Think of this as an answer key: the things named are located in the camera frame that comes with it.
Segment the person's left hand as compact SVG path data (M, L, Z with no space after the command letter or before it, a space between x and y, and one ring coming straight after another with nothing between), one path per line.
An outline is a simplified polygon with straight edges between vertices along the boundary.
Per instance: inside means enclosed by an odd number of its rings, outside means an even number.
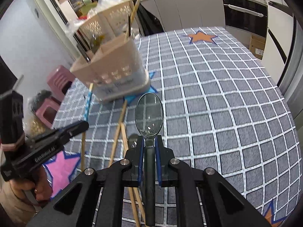
M12 179L9 181L10 187L19 199L25 200L26 191L34 190L37 202L48 201L52 195L52 188L47 181L47 174L43 166L34 172L34 180Z

